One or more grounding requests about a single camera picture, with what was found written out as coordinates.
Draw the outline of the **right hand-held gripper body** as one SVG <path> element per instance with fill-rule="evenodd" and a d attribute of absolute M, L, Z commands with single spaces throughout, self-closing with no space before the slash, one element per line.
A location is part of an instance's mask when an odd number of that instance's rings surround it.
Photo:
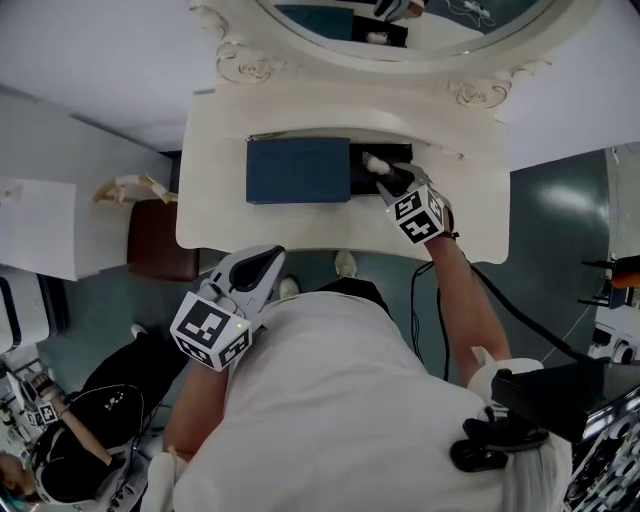
<path fill-rule="evenodd" d="M 396 163 L 404 179 L 376 175 L 376 186 L 393 224 L 413 244 L 426 244 L 437 237 L 457 238 L 450 202 L 433 185 L 419 166 Z"/>

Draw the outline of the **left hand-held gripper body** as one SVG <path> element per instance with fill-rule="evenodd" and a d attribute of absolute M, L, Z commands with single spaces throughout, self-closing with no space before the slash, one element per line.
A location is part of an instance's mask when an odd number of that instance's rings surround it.
<path fill-rule="evenodd" d="M 209 277 L 244 312 L 229 314 L 197 292 L 186 294 L 170 326 L 179 349 L 221 372 L 236 364 L 263 325 L 262 311 L 286 260 L 279 245 L 254 246 L 226 255 Z"/>

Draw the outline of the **person's left hand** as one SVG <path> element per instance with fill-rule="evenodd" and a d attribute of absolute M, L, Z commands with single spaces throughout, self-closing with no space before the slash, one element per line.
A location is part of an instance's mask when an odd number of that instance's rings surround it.
<path fill-rule="evenodd" d="M 206 301 L 214 303 L 229 314 L 245 318 L 245 314 L 240 307 L 231 298 L 225 295 L 210 279 L 204 279 L 200 283 L 197 295 Z"/>

